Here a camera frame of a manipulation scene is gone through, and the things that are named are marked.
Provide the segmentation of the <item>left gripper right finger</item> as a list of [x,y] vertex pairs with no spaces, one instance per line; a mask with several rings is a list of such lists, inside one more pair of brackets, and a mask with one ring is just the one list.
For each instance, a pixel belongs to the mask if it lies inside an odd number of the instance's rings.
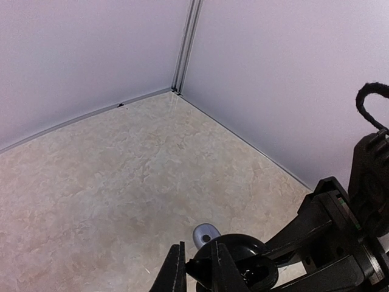
[[245,291],[245,283],[225,244],[211,246],[212,291]]

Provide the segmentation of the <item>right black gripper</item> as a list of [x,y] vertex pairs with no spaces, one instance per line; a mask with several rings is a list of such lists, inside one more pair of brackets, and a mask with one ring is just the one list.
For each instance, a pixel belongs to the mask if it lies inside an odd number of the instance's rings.
[[319,181],[293,219],[267,243],[274,262],[299,257],[307,272],[274,291],[353,291],[388,285],[388,255],[369,238],[334,177]]

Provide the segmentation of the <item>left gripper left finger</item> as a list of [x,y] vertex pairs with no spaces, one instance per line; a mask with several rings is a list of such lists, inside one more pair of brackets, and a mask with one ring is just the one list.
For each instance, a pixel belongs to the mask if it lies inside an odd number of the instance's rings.
[[185,243],[172,245],[150,292],[185,292]]

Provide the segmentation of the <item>black round charging case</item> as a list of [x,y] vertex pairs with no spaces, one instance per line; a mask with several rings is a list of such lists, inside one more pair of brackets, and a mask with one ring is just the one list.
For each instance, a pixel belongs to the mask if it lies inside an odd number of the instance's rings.
[[186,273],[197,281],[197,291],[213,289],[212,245],[223,244],[232,258],[229,271],[237,269],[250,291],[270,291],[279,273],[273,260],[266,257],[266,245],[244,234],[226,234],[205,243],[186,264]]

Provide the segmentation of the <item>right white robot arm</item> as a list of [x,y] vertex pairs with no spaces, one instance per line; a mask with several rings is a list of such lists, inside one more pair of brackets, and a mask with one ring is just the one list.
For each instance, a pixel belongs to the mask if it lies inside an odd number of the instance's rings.
[[331,176],[306,195],[297,216],[266,244],[278,266],[301,262],[305,274],[279,291],[387,291],[387,131],[355,146],[349,186]]

